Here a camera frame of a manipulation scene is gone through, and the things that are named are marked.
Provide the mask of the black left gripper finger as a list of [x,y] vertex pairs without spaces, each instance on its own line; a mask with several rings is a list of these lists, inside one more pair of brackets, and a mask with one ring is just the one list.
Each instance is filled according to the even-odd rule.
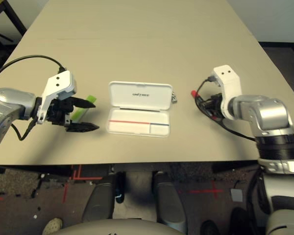
[[73,106],[78,107],[78,108],[84,108],[84,109],[89,109],[89,108],[95,108],[95,104],[92,102],[81,99],[81,98],[76,98],[76,97],[70,97],[70,101]]
[[76,132],[76,133],[84,133],[84,132],[91,132],[99,129],[99,126],[89,123],[89,122],[81,122],[75,123],[70,122],[69,124],[65,124],[67,132]]

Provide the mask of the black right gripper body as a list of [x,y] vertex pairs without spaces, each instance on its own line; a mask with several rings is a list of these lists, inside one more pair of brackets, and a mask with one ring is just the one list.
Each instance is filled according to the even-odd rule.
[[221,118],[222,94],[212,95],[209,99],[204,100],[201,96],[197,97],[199,107],[211,118]]

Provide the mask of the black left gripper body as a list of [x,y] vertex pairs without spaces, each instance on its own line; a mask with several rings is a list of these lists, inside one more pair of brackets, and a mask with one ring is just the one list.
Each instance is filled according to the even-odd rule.
[[48,108],[48,121],[53,125],[68,126],[71,123],[70,113],[74,110],[72,98],[52,100]]

